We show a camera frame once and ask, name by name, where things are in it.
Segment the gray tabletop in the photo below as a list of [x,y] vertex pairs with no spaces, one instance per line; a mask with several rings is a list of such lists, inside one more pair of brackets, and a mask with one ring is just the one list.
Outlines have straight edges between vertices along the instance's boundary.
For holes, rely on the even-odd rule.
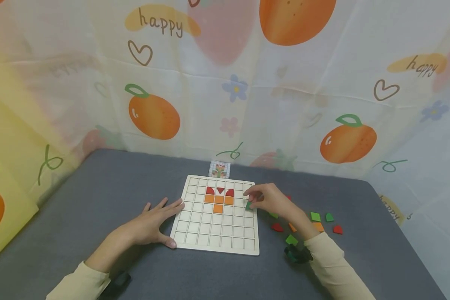
[[[146,202],[180,197],[187,175],[209,162],[95,151],[0,254],[0,300],[44,299],[114,228]],[[365,181],[233,165],[231,179],[274,182],[305,211],[330,212],[342,236],[325,230],[377,299],[445,299],[402,231]],[[290,233],[259,212],[260,255],[133,247],[117,264],[132,282],[120,299],[326,299],[308,265],[290,263]],[[173,218],[162,231],[169,234]]]

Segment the hand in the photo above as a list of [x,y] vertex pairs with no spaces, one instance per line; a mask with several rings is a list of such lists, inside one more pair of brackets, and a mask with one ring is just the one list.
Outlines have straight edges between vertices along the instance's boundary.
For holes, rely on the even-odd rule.
[[172,215],[179,213],[185,204],[182,199],[178,199],[171,205],[165,206],[167,200],[168,198],[165,197],[151,210],[152,205],[147,203],[138,217],[121,225],[117,228],[117,232],[127,237],[132,244],[162,243],[171,249],[176,248],[177,243],[171,237],[160,232],[160,225]]

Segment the grid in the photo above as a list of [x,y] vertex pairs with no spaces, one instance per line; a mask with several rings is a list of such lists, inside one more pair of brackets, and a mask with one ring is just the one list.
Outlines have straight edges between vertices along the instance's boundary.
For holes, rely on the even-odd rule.
[[178,248],[259,255],[256,210],[247,210],[254,183],[188,175],[182,199],[185,208],[177,217],[171,236]]

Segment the red piece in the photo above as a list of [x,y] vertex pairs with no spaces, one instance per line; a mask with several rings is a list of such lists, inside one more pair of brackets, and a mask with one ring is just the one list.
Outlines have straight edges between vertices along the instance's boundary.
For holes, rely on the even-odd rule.
[[278,223],[273,224],[273,225],[272,225],[272,229],[275,230],[275,231],[278,231],[279,233],[284,232],[284,228],[282,228],[282,227],[280,226],[280,224],[278,224]]
[[344,234],[344,231],[343,231],[343,229],[342,229],[342,227],[340,225],[335,225],[333,227],[333,233]]

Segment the heart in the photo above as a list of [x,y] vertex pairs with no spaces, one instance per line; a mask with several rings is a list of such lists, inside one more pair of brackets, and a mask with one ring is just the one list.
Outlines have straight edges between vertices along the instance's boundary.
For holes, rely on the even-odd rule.
[[[143,51],[143,49],[145,49],[145,48],[147,48],[147,49],[150,51],[150,55],[149,55],[148,60],[147,60],[146,63],[142,63],[142,61],[139,60],[139,59],[135,56],[135,54],[133,53],[132,47],[131,47],[132,45],[133,45],[133,47],[135,48],[135,50],[138,52],[138,54],[141,54],[142,51]],[[137,47],[137,45],[135,44],[135,42],[132,41],[132,40],[130,40],[130,41],[128,41],[128,50],[130,50],[130,53],[132,54],[133,58],[134,58],[139,64],[141,64],[141,65],[144,66],[144,67],[146,67],[146,66],[149,64],[150,60],[152,60],[153,51],[152,51],[152,48],[151,48],[149,45],[143,45],[143,46],[139,49],[139,48]]]
[[[396,88],[396,91],[394,91],[393,93],[391,93],[390,95],[388,95],[388,96],[385,97],[385,98],[380,98],[380,97],[378,97],[378,95],[377,95],[377,86],[378,86],[378,84],[379,84],[380,82],[382,83],[382,91],[386,91],[386,90],[388,90],[389,88]],[[384,101],[384,100],[386,100],[386,99],[392,97],[392,96],[395,95],[396,93],[398,93],[398,91],[400,91],[400,87],[399,87],[398,85],[390,85],[390,86],[385,87],[385,80],[380,79],[379,81],[377,81],[377,83],[375,84],[375,87],[373,88],[373,95],[375,96],[375,98],[377,99],[377,101]]]

